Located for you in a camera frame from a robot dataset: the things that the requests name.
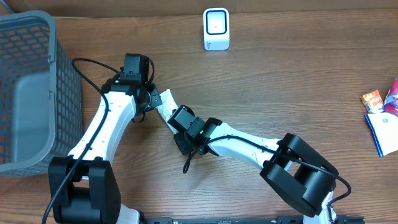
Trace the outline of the white tube gold cap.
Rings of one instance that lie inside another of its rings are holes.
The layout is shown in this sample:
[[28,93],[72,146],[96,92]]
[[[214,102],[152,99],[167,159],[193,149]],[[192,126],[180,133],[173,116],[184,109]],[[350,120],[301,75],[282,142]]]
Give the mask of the white tube gold cap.
[[169,119],[172,117],[174,110],[178,109],[178,105],[176,104],[172,92],[170,89],[165,90],[160,94],[161,104],[157,106],[155,109],[160,114],[162,119],[165,121],[166,125],[170,128],[173,134],[177,134],[178,131],[173,128],[169,123]]

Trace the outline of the orange white sticker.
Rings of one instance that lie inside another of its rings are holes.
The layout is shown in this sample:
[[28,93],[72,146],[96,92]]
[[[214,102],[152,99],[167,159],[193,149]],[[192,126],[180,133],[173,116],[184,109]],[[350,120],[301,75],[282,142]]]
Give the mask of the orange white sticker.
[[360,97],[362,103],[366,107],[368,113],[376,114],[382,113],[383,110],[383,99],[381,98],[379,90],[374,90],[370,93],[364,94]]

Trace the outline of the orange cream snack bag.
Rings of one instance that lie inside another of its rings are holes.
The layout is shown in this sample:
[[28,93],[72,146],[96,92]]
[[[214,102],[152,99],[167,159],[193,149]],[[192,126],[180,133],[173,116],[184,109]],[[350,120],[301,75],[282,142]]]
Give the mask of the orange cream snack bag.
[[397,116],[390,113],[364,115],[379,157],[397,151]]

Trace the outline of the red purple tissue pack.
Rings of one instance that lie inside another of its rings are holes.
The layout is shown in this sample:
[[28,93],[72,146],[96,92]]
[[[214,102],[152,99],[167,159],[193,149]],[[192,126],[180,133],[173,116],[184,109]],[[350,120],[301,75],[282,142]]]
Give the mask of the red purple tissue pack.
[[387,113],[397,116],[397,96],[398,96],[398,79],[396,78],[387,92],[386,98],[383,104],[383,110]]

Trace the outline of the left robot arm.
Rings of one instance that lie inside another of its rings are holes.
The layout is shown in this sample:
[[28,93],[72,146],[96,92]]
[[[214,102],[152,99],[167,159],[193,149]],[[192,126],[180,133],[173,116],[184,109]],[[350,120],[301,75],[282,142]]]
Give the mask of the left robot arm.
[[42,217],[57,223],[143,223],[142,212],[121,202],[112,162],[121,137],[136,116],[146,118],[161,104],[154,63],[126,54],[124,65],[101,87],[100,104],[88,129],[65,157],[48,166],[51,200]]

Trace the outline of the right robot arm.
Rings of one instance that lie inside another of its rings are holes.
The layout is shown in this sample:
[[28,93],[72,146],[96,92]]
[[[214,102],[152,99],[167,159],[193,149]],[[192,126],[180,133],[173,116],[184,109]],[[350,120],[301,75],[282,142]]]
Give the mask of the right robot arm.
[[338,171],[300,137],[253,136],[216,118],[203,120],[183,105],[166,120],[177,130],[175,142],[190,159],[211,153],[231,157],[260,169],[261,177],[279,197],[303,215],[304,223],[335,223],[330,202]]

